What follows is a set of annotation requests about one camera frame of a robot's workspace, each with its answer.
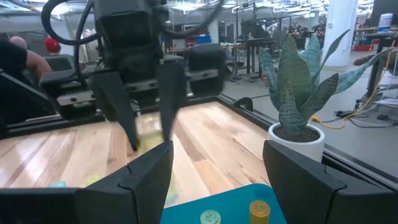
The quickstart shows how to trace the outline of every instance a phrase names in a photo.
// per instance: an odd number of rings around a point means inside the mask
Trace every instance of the green leaf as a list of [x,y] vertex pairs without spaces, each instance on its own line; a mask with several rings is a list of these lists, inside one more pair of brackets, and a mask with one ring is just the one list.
[[[308,68],[310,69],[311,77],[314,77],[321,67],[322,58],[321,46],[317,36],[314,35],[311,37],[310,42],[307,45],[307,49],[300,54],[300,57],[305,60],[305,63],[307,63]],[[316,89],[318,85],[319,76],[315,80],[315,86],[312,88]]]
[[321,82],[308,101],[298,109],[305,120],[309,120],[312,115],[323,108],[336,91],[338,80],[338,73],[336,73]]
[[271,56],[269,55],[267,50],[262,47],[260,47],[259,52],[259,63],[267,78],[271,102],[279,111],[280,101],[277,90],[277,75],[274,70],[274,63],[272,62]]
[[342,74],[340,76],[335,94],[341,93],[342,91],[345,91],[349,87],[354,85],[356,83],[356,81],[358,81],[359,78],[361,78],[361,76],[363,75],[363,73],[369,66],[376,63],[378,60],[380,60],[380,58],[385,57],[392,50],[394,50],[394,49],[384,50],[384,51],[378,53],[377,55],[373,56],[367,63],[362,65],[359,69],[349,71],[349,72]]
[[343,34],[341,34],[339,37],[337,37],[337,39],[335,41],[333,41],[333,43],[331,43],[328,52],[325,55],[325,58],[323,59],[323,62],[321,64],[321,67],[319,69],[319,71],[312,77],[312,84],[315,85],[317,80],[319,80],[319,75],[321,73],[321,70],[323,68],[323,66],[325,65],[326,61],[329,59],[329,57],[335,53],[335,51],[337,50],[338,45],[340,44],[341,40],[343,39],[343,37],[349,32],[349,30],[347,30],[346,32],[344,32]]
[[284,93],[284,99],[280,104],[279,122],[288,134],[298,136],[303,133],[308,120],[298,111],[293,91],[287,88]]
[[289,87],[293,91],[298,107],[312,94],[310,70],[297,53],[297,46],[291,35],[285,41],[279,60],[277,89],[280,101],[283,101],[282,98]]

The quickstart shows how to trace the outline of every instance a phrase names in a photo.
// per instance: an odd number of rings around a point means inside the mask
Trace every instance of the wooden tabletop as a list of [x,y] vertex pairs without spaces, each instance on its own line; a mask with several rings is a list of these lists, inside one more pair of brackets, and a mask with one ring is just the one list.
[[[160,129],[158,114],[137,124],[141,134]],[[181,109],[174,129],[169,205],[251,183],[269,184],[262,161],[265,130],[219,103]],[[86,187],[144,152],[133,153],[117,123],[96,123],[0,141],[1,187],[48,187],[64,181]]]

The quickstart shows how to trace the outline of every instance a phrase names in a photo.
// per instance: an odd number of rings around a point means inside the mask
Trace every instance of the yellow cup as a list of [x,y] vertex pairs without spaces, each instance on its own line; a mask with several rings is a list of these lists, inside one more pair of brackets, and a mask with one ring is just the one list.
[[260,200],[250,204],[250,224],[269,224],[270,206]]

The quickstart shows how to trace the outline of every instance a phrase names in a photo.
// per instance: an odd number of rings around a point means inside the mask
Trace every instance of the blue box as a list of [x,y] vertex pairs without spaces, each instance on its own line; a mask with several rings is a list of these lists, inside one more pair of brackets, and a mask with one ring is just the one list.
[[255,200],[265,201],[270,206],[270,224],[286,224],[274,191],[265,184],[251,184],[166,208],[160,224],[200,224],[200,215],[206,210],[216,210],[221,215],[221,223],[248,224],[249,206]]

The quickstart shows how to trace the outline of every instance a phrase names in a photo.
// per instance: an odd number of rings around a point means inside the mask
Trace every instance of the person's arm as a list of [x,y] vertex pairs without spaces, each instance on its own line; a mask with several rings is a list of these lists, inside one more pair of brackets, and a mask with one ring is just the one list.
[[51,72],[50,65],[38,54],[23,49],[8,40],[0,40],[0,68],[9,67],[20,71],[28,68],[39,78]]
[[27,50],[26,67],[33,70],[39,78],[51,72],[51,67],[47,61],[30,50]]

